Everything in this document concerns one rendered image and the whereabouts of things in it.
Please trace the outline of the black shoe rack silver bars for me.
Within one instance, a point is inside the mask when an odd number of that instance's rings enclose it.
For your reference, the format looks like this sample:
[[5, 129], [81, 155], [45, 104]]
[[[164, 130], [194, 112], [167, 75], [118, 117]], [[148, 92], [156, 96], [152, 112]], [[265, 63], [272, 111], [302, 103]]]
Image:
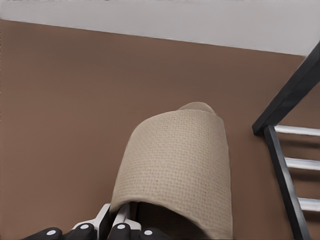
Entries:
[[320, 240], [320, 40], [252, 130], [268, 147], [294, 240]]

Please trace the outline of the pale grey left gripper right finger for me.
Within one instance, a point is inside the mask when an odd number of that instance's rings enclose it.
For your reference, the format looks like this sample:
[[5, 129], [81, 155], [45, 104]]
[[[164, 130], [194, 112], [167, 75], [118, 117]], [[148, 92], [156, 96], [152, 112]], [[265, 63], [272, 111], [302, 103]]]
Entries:
[[130, 210], [131, 208], [129, 203], [123, 204], [119, 209], [112, 226], [114, 227], [117, 224], [128, 224], [131, 230], [141, 231], [141, 224], [130, 219]]

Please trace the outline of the beige woven slipper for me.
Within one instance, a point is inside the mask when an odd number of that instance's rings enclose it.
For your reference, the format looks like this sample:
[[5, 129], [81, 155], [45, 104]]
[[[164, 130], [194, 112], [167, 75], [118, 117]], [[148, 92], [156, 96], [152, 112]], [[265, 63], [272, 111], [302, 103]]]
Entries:
[[150, 117], [132, 132], [110, 211], [129, 204], [143, 228], [172, 239], [233, 237], [231, 170], [224, 121], [191, 102]]

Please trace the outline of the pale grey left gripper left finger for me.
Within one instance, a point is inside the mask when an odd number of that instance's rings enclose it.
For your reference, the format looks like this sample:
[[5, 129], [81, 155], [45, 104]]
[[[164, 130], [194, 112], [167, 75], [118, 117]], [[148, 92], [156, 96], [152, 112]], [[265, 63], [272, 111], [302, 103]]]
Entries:
[[92, 224], [94, 229], [97, 231], [97, 235], [102, 235], [103, 232], [108, 232], [110, 226], [110, 203], [106, 203], [102, 206], [101, 210], [94, 219], [78, 222], [72, 230], [75, 230], [78, 226]]

